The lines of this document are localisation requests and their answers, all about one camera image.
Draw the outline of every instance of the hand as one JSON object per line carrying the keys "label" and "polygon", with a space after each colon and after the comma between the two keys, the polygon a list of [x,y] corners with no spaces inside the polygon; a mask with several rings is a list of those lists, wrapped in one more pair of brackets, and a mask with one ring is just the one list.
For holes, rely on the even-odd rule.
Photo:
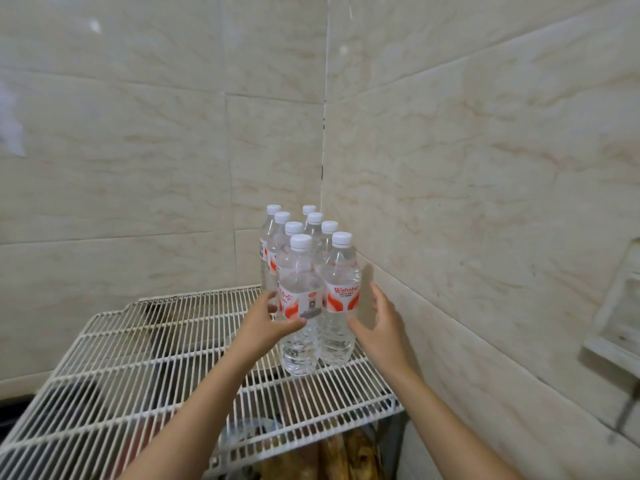
{"label": "hand", "polygon": [[376,325],[373,330],[366,328],[355,315],[347,318],[347,325],[360,341],[367,357],[382,375],[386,375],[390,368],[410,369],[404,353],[402,319],[396,312],[394,304],[382,293],[377,284],[371,282],[371,290],[373,291],[372,307],[377,311]]}
{"label": "hand", "polygon": [[269,314],[275,313],[276,305],[269,300],[276,295],[275,291],[263,291],[253,302],[236,333],[230,350],[242,355],[251,366],[263,355],[267,354],[278,341],[288,334],[300,330],[307,324],[304,318],[284,321],[271,320]]}

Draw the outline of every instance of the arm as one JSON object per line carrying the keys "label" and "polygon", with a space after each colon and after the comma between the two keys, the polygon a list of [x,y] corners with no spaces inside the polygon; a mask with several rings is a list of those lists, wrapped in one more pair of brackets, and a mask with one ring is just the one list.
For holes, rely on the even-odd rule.
{"label": "arm", "polygon": [[403,325],[394,304],[375,283],[376,325],[365,328],[349,317],[367,356],[387,380],[413,421],[445,480],[524,480],[441,400],[414,371],[404,354]]}
{"label": "arm", "polygon": [[279,339],[306,320],[272,321],[263,292],[244,316],[231,346],[164,429],[120,476],[121,480],[199,480],[245,375]]}

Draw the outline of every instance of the left hand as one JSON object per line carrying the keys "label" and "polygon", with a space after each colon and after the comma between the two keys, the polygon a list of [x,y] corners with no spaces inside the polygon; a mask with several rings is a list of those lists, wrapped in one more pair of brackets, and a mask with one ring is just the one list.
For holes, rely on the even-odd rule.
{"label": "left hand", "polygon": [[270,313],[275,313],[276,305],[270,305],[270,298],[275,291],[263,291],[253,302],[244,316],[231,350],[241,354],[253,366],[263,355],[267,354],[278,341],[288,334],[300,330],[307,324],[304,318],[284,321],[271,320]]}

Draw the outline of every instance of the plastic bottle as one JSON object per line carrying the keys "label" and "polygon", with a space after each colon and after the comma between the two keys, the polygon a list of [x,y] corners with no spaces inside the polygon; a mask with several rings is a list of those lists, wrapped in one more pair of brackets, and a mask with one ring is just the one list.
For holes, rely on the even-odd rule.
{"label": "plastic bottle", "polygon": [[347,316],[356,313],[362,273],[348,232],[334,232],[332,250],[319,273],[325,283],[320,327],[320,358],[325,364],[345,364],[355,345]]}
{"label": "plastic bottle", "polygon": [[338,230],[336,221],[324,221],[322,223],[322,234],[314,245],[314,264],[320,266],[324,264],[331,252],[331,236]]}
{"label": "plastic bottle", "polygon": [[288,373],[304,376],[316,370],[319,345],[317,321],[322,313],[324,281],[311,263],[312,238],[307,234],[291,237],[294,262],[291,272],[279,282],[281,320],[304,317],[307,324],[280,341],[282,366]]}
{"label": "plastic bottle", "polygon": [[307,224],[308,224],[308,215],[311,214],[311,212],[315,212],[315,211],[316,211],[315,205],[302,206],[302,215],[305,217],[305,227],[307,227]]}
{"label": "plastic bottle", "polygon": [[291,252],[291,236],[296,234],[302,234],[305,226],[302,222],[289,221],[284,224],[284,233],[289,236],[289,242],[285,242],[284,246],[278,252],[276,258],[276,279],[286,276],[290,272],[293,262],[295,261],[295,254]]}
{"label": "plastic bottle", "polygon": [[287,241],[287,236],[284,233],[284,226],[289,221],[290,217],[290,213],[282,211],[276,212],[273,216],[273,220],[276,223],[276,229],[274,229],[267,240],[267,291],[278,290],[278,281],[276,278],[276,257],[278,256],[278,251],[282,249]]}
{"label": "plastic bottle", "polygon": [[305,226],[305,234],[309,234],[314,244],[318,242],[322,235],[322,212],[311,212],[307,217],[307,225]]}
{"label": "plastic bottle", "polygon": [[274,215],[279,212],[282,207],[276,203],[270,203],[267,205],[267,220],[260,228],[260,279],[262,281],[262,289],[267,289],[267,241],[269,240],[273,231],[276,230],[276,222]]}

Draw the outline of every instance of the white wire rack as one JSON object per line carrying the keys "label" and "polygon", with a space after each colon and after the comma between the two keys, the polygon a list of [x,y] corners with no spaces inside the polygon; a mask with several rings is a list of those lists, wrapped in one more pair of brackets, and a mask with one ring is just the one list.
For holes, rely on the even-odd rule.
{"label": "white wire rack", "polygon": [[[162,296],[94,316],[0,446],[0,479],[113,479],[224,354],[259,287]],[[402,406],[356,345],[298,378],[272,350],[247,374],[205,477]]]}

